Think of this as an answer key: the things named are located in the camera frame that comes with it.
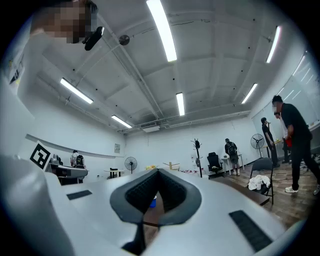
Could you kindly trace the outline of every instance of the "white ceiling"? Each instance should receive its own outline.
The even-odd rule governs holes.
[[[70,92],[59,83],[66,78],[94,101],[89,105],[71,95],[68,104],[117,130],[124,126],[112,115],[137,126],[157,119],[179,124],[249,111],[291,43],[287,18],[260,0],[161,0],[177,54],[177,61],[168,62],[146,0],[94,2],[98,25],[106,28],[103,38],[91,51],[83,44],[54,41],[42,53],[36,81],[67,99]],[[272,44],[268,38],[273,40],[276,26],[286,29],[267,64]],[[110,51],[121,35],[128,35],[130,43]],[[257,89],[241,105],[253,83]],[[184,94],[182,117],[179,92]]]

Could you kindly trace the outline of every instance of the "wooden floor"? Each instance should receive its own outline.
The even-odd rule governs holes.
[[[250,179],[252,164],[240,170],[240,176],[226,174],[225,178],[246,187]],[[270,176],[270,171],[255,171],[252,176]],[[312,210],[317,197],[313,192],[317,186],[317,180],[311,171],[300,170],[299,192],[286,193],[285,188],[292,185],[292,169],[290,164],[281,164],[273,170],[273,205],[272,199],[263,207],[273,213],[288,229],[297,221],[306,219]],[[144,237],[148,246],[158,234],[158,228],[144,225]]]

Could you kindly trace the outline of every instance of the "ceiling light fixture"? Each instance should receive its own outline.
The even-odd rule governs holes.
[[[288,96],[284,98],[283,101],[285,101],[285,100],[290,96],[290,94],[292,94],[293,92],[294,92],[294,90],[292,90],[292,91],[288,94]]]
[[[175,61],[177,59],[176,49],[172,34],[170,31],[169,23],[165,14],[165,10],[160,0],[148,0],[146,1],[150,12],[153,16],[156,27],[159,31],[166,58],[168,62]]]
[[[253,84],[251,90],[249,91],[248,95],[244,98],[244,100],[242,101],[241,104],[245,104],[245,103],[246,103],[246,101],[249,99],[250,95],[251,95],[251,94],[254,92],[254,90],[256,89],[257,85],[258,85],[257,83],[254,83],[254,84]]]
[[[122,121],[119,117],[116,115],[111,116],[114,120],[118,121],[120,124],[124,125],[125,127],[132,128],[131,125],[127,124],[125,121]]]
[[[284,87],[282,87],[282,89],[278,92],[278,94],[277,95],[279,95],[281,92],[282,92],[282,90],[284,89]]]
[[[293,76],[294,76],[294,75],[295,75],[295,73],[297,72],[297,70],[298,70],[298,68],[300,67],[301,63],[304,61],[305,57],[306,57],[306,56],[303,56],[303,57],[302,57],[302,59],[301,59],[301,61],[300,61],[299,65],[296,67],[295,71],[294,71],[294,72],[293,72],[293,74],[292,74]]]
[[[301,82],[302,82],[303,79],[305,79],[305,77],[306,77],[306,75],[309,73],[310,69],[311,69],[311,67],[309,67],[308,71],[305,73],[305,75],[304,75],[303,78],[301,79]]]
[[[309,78],[308,82],[306,82],[306,85],[310,82],[310,80],[311,80],[311,78],[312,78],[313,76],[314,76],[314,75],[312,75],[312,76]]]
[[[63,86],[65,86],[66,88],[68,88],[71,92],[73,92],[74,94],[78,95],[81,99],[83,99],[86,102],[88,102],[89,104],[94,102],[92,99],[90,99],[89,97],[84,95],[81,91],[79,91],[76,87],[74,87],[71,83],[69,83],[66,79],[62,78],[60,83]]]
[[[300,92],[301,92],[301,90],[300,90],[292,99],[294,99],[295,97],[297,97]]]
[[[281,31],[281,28],[279,26],[277,26],[276,29],[275,29],[275,35],[274,35],[273,43],[272,43],[272,46],[271,46],[271,49],[270,49],[270,52],[269,52],[269,56],[266,59],[266,63],[270,63],[270,61],[272,59],[272,56],[275,53],[275,50],[276,50],[276,47],[277,47],[277,43],[278,43],[278,40],[279,40],[279,36],[280,36],[280,31]]]
[[[182,92],[176,94],[176,100],[178,101],[180,116],[184,116],[185,115],[185,104],[184,104],[184,95],[182,94]]]

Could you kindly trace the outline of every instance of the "office chair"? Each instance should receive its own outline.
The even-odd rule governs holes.
[[[207,156],[209,165],[209,172],[215,172],[218,174],[218,171],[222,170],[222,162],[219,164],[219,157],[215,152],[209,153]]]
[[[266,184],[262,184],[260,190],[254,189],[252,191],[260,193],[260,194],[268,196],[268,197],[272,197],[272,204],[274,204],[274,186],[272,183],[272,174],[274,172],[274,166],[273,166],[272,160],[270,158],[268,158],[268,157],[260,158],[253,163],[253,166],[251,169],[251,174],[250,174],[250,179],[252,178],[253,171],[261,171],[261,170],[270,170],[271,171],[270,185],[269,185],[269,187],[267,187]]]

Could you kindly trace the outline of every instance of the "electric fan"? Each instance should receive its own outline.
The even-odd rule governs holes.
[[[129,171],[132,171],[137,168],[137,160],[134,157],[129,156],[125,161],[124,161],[124,166],[127,168]]]
[[[262,158],[260,149],[262,148],[262,146],[264,144],[265,144],[265,138],[261,134],[257,133],[257,134],[252,136],[252,138],[251,138],[251,146],[256,150],[259,150],[260,158]]]

